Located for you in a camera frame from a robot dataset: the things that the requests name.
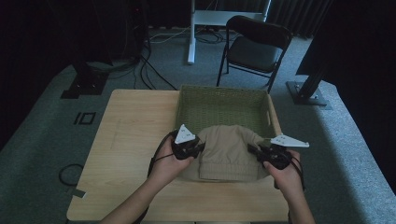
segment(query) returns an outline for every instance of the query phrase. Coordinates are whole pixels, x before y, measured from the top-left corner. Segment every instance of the folded cloth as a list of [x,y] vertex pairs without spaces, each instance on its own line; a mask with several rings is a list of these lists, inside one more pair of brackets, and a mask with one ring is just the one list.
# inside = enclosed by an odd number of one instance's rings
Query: folded cloth
[[205,149],[180,176],[198,181],[254,181],[269,174],[248,152],[264,139],[248,128],[218,125],[198,133]]

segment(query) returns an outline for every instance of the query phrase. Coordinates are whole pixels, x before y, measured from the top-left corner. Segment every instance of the carpeted floor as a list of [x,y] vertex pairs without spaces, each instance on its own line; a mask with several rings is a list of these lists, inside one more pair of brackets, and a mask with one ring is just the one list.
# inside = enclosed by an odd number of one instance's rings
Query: carpeted floor
[[[211,35],[200,37],[213,38]],[[157,44],[153,39],[152,42],[148,61],[173,86],[215,86],[223,43],[197,42],[195,64],[187,65],[187,38],[175,37]],[[302,154],[306,197],[317,223],[395,223],[395,195],[337,89],[326,82],[319,86],[331,110],[295,105],[290,97],[285,83],[306,79],[295,73],[309,44],[310,40],[294,37],[271,96],[282,132],[311,145],[297,150]],[[92,65],[107,68],[100,63]],[[152,68],[141,69],[139,64],[111,73],[102,95],[60,99],[75,75],[69,66],[52,80],[0,152],[0,223],[66,223],[72,198],[69,191],[73,187],[62,183],[59,173],[71,164],[84,164],[111,92],[147,89],[142,78],[155,89],[172,90]],[[220,86],[264,89],[264,83],[263,77],[232,70],[221,79]],[[74,183],[78,181],[80,168],[71,166],[62,174],[64,181]]]

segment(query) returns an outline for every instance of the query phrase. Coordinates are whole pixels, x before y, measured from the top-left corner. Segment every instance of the stand base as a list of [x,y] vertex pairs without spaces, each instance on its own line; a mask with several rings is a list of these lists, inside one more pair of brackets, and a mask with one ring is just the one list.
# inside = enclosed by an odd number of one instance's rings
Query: stand base
[[78,77],[75,77],[69,90],[62,93],[61,99],[78,99],[80,95],[101,95],[106,85],[108,74],[95,74],[95,79],[90,86],[78,85]]
[[302,98],[298,93],[301,87],[304,85],[303,82],[288,81],[286,82],[286,85],[288,86],[293,102],[296,105],[318,105],[321,109],[332,110],[332,106],[330,105],[329,101],[323,99],[319,89],[317,89],[311,97]]

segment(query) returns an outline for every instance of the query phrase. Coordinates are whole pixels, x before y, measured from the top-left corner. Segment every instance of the hand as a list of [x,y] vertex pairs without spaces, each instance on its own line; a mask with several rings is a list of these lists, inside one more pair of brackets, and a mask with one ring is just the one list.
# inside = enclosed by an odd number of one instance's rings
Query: hand
[[[300,160],[300,154],[293,150],[288,150],[291,156],[298,161]],[[294,163],[299,169],[301,169],[299,162],[295,159]],[[296,171],[296,168],[291,164],[283,170],[276,169],[270,162],[265,161],[263,163],[265,169],[274,177],[277,186],[282,191],[286,201],[292,200],[294,197],[301,196],[304,194],[303,185],[301,178]]]
[[[163,147],[157,154],[156,159],[164,156],[173,154],[171,141],[172,136],[169,136],[163,143]],[[174,180],[177,175],[186,169],[194,160],[194,157],[189,157],[186,160],[178,160],[174,155],[162,158],[154,162],[149,179],[154,180],[160,186],[166,186],[172,180]]]

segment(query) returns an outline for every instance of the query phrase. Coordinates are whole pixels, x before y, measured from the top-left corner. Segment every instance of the wicker basket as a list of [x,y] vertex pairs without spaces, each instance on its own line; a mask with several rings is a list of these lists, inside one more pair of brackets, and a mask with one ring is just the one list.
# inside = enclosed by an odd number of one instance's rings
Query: wicker basket
[[264,138],[276,137],[280,127],[267,91],[183,85],[175,128],[193,133],[213,125],[241,125]]

